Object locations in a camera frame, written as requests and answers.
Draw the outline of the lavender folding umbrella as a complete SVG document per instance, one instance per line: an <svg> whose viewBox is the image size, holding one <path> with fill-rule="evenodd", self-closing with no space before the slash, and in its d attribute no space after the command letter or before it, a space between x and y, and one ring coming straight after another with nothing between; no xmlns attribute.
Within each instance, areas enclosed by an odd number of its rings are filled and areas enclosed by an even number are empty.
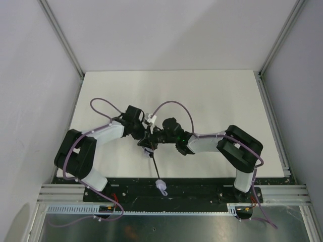
<svg viewBox="0 0 323 242"><path fill-rule="evenodd" d="M156 164L156 160L155 160L155 157L154 157L154 151L152 149L146 148L146 147L144 147L143 150L144 150L144 153L146 155L148 155L153 160L153 165L154 165L154 168L155 168L155 171L156 171L156 175L157 175L157 180L155 181L155 186L160 191L160 193L163 196L166 197L168 195L168 193L167 193L167 185L160 178L159 170L158 170L158 167L157 167L157 164Z"/></svg>

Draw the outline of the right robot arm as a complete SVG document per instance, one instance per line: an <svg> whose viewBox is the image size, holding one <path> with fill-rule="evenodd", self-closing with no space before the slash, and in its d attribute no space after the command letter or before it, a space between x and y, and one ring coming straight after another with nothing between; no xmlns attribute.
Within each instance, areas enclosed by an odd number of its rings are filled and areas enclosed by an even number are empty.
<svg viewBox="0 0 323 242"><path fill-rule="evenodd" d="M236 169L233 187L237 195L250 192L256 163L263 164L260 157L263 144L236 125L230 125L222 132L198 135L185 131L175 118L168 118L161 129L148 127L138 142L138 146L149 152L157 149L158 144L174 144L182 155L221 153Z"/></svg>

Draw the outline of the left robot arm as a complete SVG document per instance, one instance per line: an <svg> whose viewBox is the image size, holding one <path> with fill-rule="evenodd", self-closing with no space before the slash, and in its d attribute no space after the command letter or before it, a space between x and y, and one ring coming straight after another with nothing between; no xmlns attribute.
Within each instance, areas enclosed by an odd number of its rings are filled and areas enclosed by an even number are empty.
<svg viewBox="0 0 323 242"><path fill-rule="evenodd" d="M67 131L55 156L55 166L87 187L102 192L108 185L108 179L93 167L96 149L127 135L135 140L142 139L145 128L141 114L141 109L129 105L125 113L112 118L106 125L86 132Z"/></svg>

